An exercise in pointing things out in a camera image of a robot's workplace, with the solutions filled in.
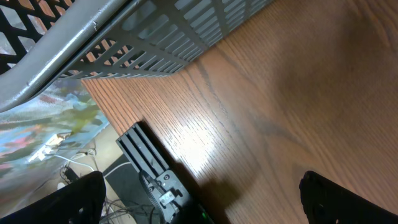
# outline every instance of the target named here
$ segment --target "white cable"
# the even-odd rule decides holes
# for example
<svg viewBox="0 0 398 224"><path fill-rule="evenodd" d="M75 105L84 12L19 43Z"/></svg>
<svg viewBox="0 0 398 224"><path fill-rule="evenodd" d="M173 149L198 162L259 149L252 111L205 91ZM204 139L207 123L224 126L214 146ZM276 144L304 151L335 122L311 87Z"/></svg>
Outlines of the white cable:
<svg viewBox="0 0 398 224"><path fill-rule="evenodd" d="M81 162L76 162L76 161L73 161L71 159L65 158L63 156L59 156L59 155L52 155L52 156L55 156L55 157L58 157L58 158L61 158L61 159L65 159L66 161L72 162L74 164L79 164L79 165L82 165L82 166L85 166L85 167L89 167L92 171L94 171L94 168L92 168L91 166L89 166L87 164L84 164L84 163L81 163Z"/></svg>
<svg viewBox="0 0 398 224"><path fill-rule="evenodd" d="M81 150L87 150L87 151L89 151L89 150L95 150L94 148L79 148L79 147L73 147L73 148L58 148L59 150L64 150L64 149L66 149L66 150L79 150L79 151L81 151Z"/></svg>
<svg viewBox="0 0 398 224"><path fill-rule="evenodd" d="M122 163L122 164L118 165L117 167L113 168L113 170L111 170L110 172L108 172L108 173L104 176L104 178L106 178L107 176L109 176L110 174L112 174L112 172L115 171L115 170L117 170L119 167L124 166L124 165L127 165L127 164L131 164L131 163L130 163L130 162L125 162L125 163Z"/></svg>
<svg viewBox="0 0 398 224"><path fill-rule="evenodd" d="M80 152L80 153L77 153L77 154L73 155L70 159L74 161L75 159L80 159L80 158L83 158L85 156L94 157L96 154L97 153L96 153L96 151L94 149L88 149L86 152ZM69 163L70 163L69 161L66 161L65 166L68 167Z"/></svg>

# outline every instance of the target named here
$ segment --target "metal mesh shelf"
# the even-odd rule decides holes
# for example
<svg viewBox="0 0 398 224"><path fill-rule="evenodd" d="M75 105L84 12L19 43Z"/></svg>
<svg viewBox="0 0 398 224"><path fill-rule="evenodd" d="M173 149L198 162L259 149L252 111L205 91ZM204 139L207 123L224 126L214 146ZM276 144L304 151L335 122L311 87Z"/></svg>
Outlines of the metal mesh shelf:
<svg viewBox="0 0 398 224"><path fill-rule="evenodd" d="M163 77L228 35L270 0L130 3L60 78Z"/></svg>
<svg viewBox="0 0 398 224"><path fill-rule="evenodd" d="M272 0L0 0L0 112L58 78L164 77Z"/></svg>

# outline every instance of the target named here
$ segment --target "cable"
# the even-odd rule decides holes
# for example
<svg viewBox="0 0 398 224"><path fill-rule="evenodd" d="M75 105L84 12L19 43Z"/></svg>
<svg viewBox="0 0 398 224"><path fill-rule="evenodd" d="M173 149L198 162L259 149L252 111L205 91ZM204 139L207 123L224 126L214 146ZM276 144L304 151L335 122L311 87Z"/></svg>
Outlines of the cable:
<svg viewBox="0 0 398 224"><path fill-rule="evenodd" d="M113 171L117 170L119 167L122 167L122 166L127 165L127 164L131 164L131 163L130 163L130 162L125 162L125 163L122 163L122 164L118 165L117 167L113 168L113 170L111 170L110 172L108 172L108 173L104 176L104 178L106 178L107 176L109 176L110 174L112 174Z"/></svg>
<svg viewBox="0 0 398 224"><path fill-rule="evenodd" d="M142 170L141 175L143 175L145 179L147 179L160 192L160 194L166 194L166 191L163 189L163 187L157 184L155 179L153 179L146 171Z"/></svg>
<svg viewBox="0 0 398 224"><path fill-rule="evenodd" d="M106 194L105 194L104 205L105 205L105 214L106 214L106 217L109 215L109 214L108 214L108 204L106 203L107 200L108 200L108 199L106 198Z"/></svg>
<svg viewBox="0 0 398 224"><path fill-rule="evenodd" d="M60 177L62 178L63 181L65 181L65 183L70 184L70 181L66 177L63 176L63 175L65 175L65 171L63 171L65 168L66 168L65 166L62 166L60 168Z"/></svg>
<svg viewBox="0 0 398 224"><path fill-rule="evenodd" d="M117 218L117 217L120 217L120 216L122 216L122 215L125 215L125 214L129 214L129 215L131 215L133 218L134 218L135 215L141 215L141 216L142 216L141 213L136 212L134 209L133 209L133 210L130 210L130 209L127 209L127 210L125 210L125 209L119 209L119 210L116 210L115 212L110 213L109 215L103 217L103 218L99 221L99 223L100 223L100 224L106 223L108 220L112 221L113 219L115 219L115 218Z"/></svg>
<svg viewBox="0 0 398 224"><path fill-rule="evenodd" d="M71 150L79 150L79 151L81 151L81 150L94 150L95 151L95 147L93 147L93 148L82 148L82 147L65 147L65 148L59 148L59 147L54 147L54 149L58 149L58 150L60 150L60 151L71 151Z"/></svg>
<svg viewBox="0 0 398 224"><path fill-rule="evenodd" d="M135 204L135 205L139 205L137 202L135 202L135 201L132 201L132 200L125 200L125 199L116 199L116 200L113 200L112 202L109 202L110 204L112 204L112 203L115 203L115 202L118 202L118 201L125 201L125 202L130 202L130 203L133 203L133 204Z"/></svg>
<svg viewBox="0 0 398 224"><path fill-rule="evenodd" d="M81 163L81 162L76 162L76 161L73 161L71 159L65 158L63 156L55 155L55 154L51 154L50 156L55 156L55 157L58 157L58 158L61 158L61 159L65 159L66 161L72 162L74 164L79 164L79 165L82 165L82 166L85 166L85 167L89 167L92 171L94 171L94 168L92 168L91 166L89 166L87 164L84 164L84 163Z"/></svg>
<svg viewBox="0 0 398 224"><path fill-rule="evenodd" d="M111 209L111 211L114 213L114 210L113 210L113 208L112 208L112 206L109 206L109 208Z"/></svg>
<svg viewBox="0 0 398 224"><path fill-rule="evenodd" d="M149 224L152 224L152 216L153 216L153 214L154 214L154 210L155 210L155 208L153 208L152 211L150 211L150 214L149 214Z"/></svg>
<svg viewBox="0 0 398 224"><path fill-rule="evenodd" d="M148 189L148 185L146 184L145 181L145 176L146 177L150 177L150 179L153 180L153 178L144 170L140 171L138 173L138 179L139 182L142 185L142 188L144 189L145 193L148 195L150 202L152 202L152 204L154 205L154 207L159 211L159 218L160 218L160 223L163 224L164 223L164 214L163 214L163 210L161 209L160 205L157 203L156 199L154 198L154 196L150 193L149 189Z"/></svg>
<svg viewBox="0 0 398 224"><path fill-rule="evenodd" d="M71 160L75 160L75 159L80 159L80 158L83 158L83 157L85 157L85 156L91 156L91 157L93 157L94 158L94 156L96 156L97 155L97 151L95 150L95 149L88 149L86 152L80 152L80 153L76 153L75 155L73 155L70 159ZM69 161L67 161L66 163L65 163L65 165L66 166L69 166Z"/></svg>

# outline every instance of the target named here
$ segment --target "wooden desk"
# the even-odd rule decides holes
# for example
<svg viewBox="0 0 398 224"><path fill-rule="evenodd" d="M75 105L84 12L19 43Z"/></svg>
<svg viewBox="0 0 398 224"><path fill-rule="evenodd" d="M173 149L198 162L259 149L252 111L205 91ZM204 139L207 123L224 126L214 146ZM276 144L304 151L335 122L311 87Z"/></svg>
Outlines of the wooden desk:
<svg viewBox="0 0 398 224"><path fill-rule="evenodd" d="M395 0L276 0L179 74L83 83L119 134L146 120L214 183L230 223L307 223L306 170L398 213L397 30Z"/></svg>

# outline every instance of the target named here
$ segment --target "gray metal frame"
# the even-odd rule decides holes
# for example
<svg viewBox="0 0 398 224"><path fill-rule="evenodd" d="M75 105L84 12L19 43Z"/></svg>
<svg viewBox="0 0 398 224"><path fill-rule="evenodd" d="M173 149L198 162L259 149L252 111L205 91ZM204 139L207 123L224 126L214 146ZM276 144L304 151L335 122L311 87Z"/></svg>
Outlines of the gray metal frame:
<svg viewBox="0 0 398 224"><path fill-rule="evenodd" d="M163 77L178 72L271 1L77 1L14 68L0 76L0 111L24 103L57 78ZM148 4L155 9L143 21L133 20L134 13ZM162 18L167 19L151 30ZM150 34L140 37L142 32ZM104 41L110 46L104 48Z"/></svg>
<svg viewBox="0 0 398 224"><path fill-rule="evenodd" d="M18 64L0 75L0 112L34 96L127 0L77 1Z"/></svg>

